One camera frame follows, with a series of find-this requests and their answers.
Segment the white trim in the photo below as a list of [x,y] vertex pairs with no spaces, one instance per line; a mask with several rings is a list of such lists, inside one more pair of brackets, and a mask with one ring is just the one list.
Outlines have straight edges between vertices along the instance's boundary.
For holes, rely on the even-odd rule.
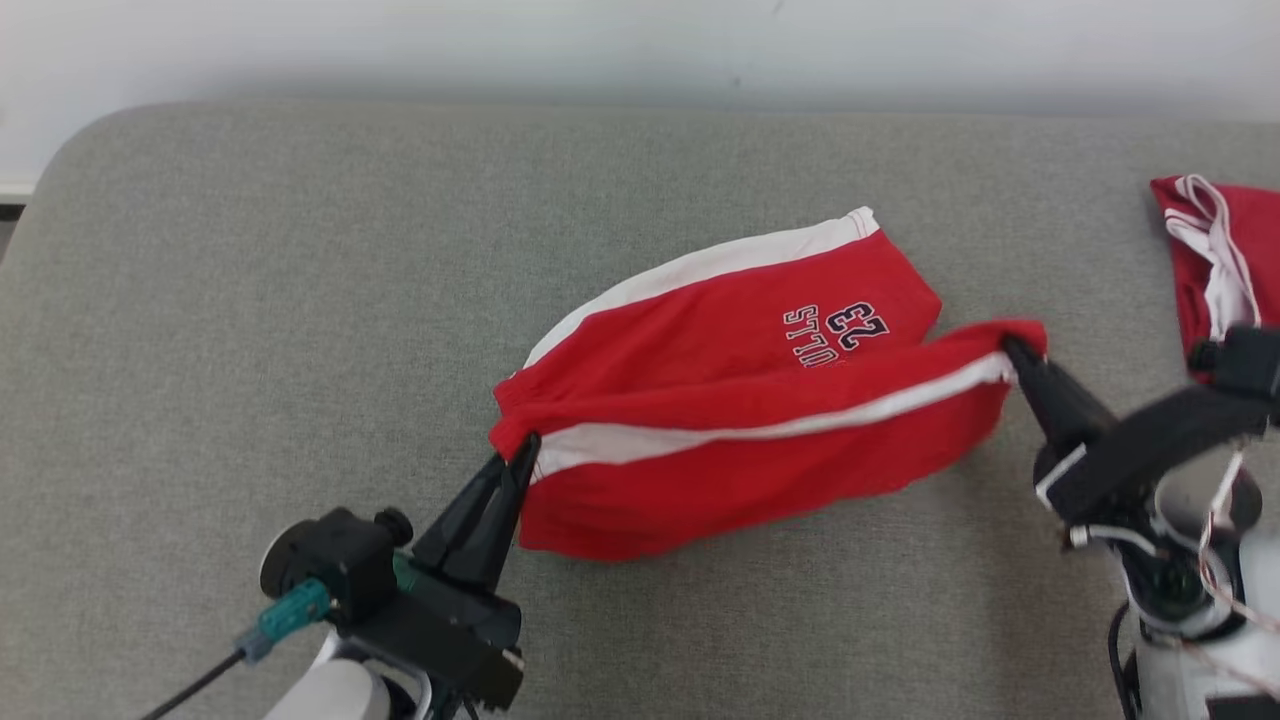
[[589,315],[657,297],[664,292],[705,279],[820,255],[850,242],[870,237],[879,229],[870,208],[859,208],[844,218],[808,228],[745,237],[713,245],[627,278],[604,291],[556,324],[538,341],[525,368],[541,360],[564,341]]
[[[1180,177],[1174,186],[1179,195],[1204,215],[1201,219],[1178,210],[1166,210],[1165,229],[1210,263],[1208,282],[1204,286],[1210,340],[1222,340],[1231,325],[1257,325],[1262,314],[1253,293],[1249,265],[1231,240],[1226,199],[1201,176]],[[1196,190],[1208,195],[1213,208],[1206,208]]]
[[31,183],[0,183],[0,205],[27,205],[35,192]]
[[1061,480],[1062,475],[1065,475],[1068,470],[1074,468],[1075,464],[1079,462],[1080,459],[1084,457],[1084,455],[1089,450],[1084,447],[1084,443],[1075,446],[1075,450],[1073,450],[1057,465],[1053,465],[1053,469],[1050,470],[1047,475],[1041,478],[1041,482],[1036,483],[1036,497],[1041,498],[1041,502],[1044,503],[1044,507],[1056,511],[1053,503],[1048,501],[1048,488],[1053,487],[1053,483]]
[[1165,218],[1166,219],[1176,218],[1187,223],[1188,225],[1192,225],[1193,228],[1202,231],[1207,231],[1210,225],[1213,224],[1206,220],[1204,218],[1201,218],[1199,215],[1192,215],[1190,213],[1183,213],[1181,210],[1174,210],[1172,208],[1165,210]]
[[549,433],[543,438],[543,447],[538,454],[540,473],[535,482],[579,465],[593,462],[622,465],[673,455],[716,441],[778,439],[870,425],[941,402],[979,384],[1010,382],[1012,377],[1014,368],[1009,357],[1004,352],[992,352],[951,374],[892,392],[870,402],[835,413],[796,418],[776,425],[686,430],[613,423],[582,423]]

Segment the red garment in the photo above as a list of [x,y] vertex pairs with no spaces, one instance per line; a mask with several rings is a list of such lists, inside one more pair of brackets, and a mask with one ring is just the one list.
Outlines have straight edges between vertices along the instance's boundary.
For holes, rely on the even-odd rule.
[[1236,324],[1280,325],[1280,193],[1211,184],[1201,176],[1151,181],[1174,259],[1185,351]]
[[570,314],[494,395],[543,436],[521,544],[625,560],[905,487],[991,433],[1000,338],[920,341],[941,302],[863,208],[713,246]]

